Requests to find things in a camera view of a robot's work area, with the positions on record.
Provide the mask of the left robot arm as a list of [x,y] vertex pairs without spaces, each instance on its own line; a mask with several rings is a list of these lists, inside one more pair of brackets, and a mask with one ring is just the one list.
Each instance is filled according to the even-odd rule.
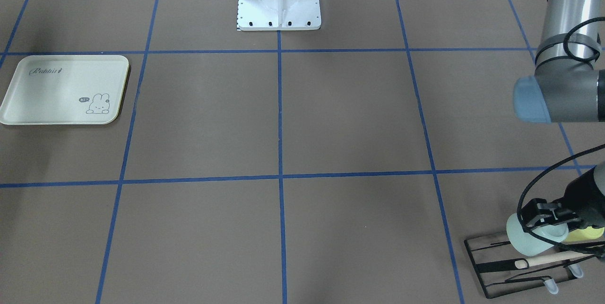
[[597,22],[602,0],[546,0],[535,71],[513,89],[516,116],[524,122],[603,122],[604,71]]

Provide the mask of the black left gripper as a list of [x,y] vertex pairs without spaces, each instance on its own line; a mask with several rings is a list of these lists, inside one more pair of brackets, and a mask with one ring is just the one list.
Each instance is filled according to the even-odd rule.
[[561,199],[531,199],[517,209],[523,229],[566,225],[568,229],[605,226],[605,166],[597,165],[570,182]]

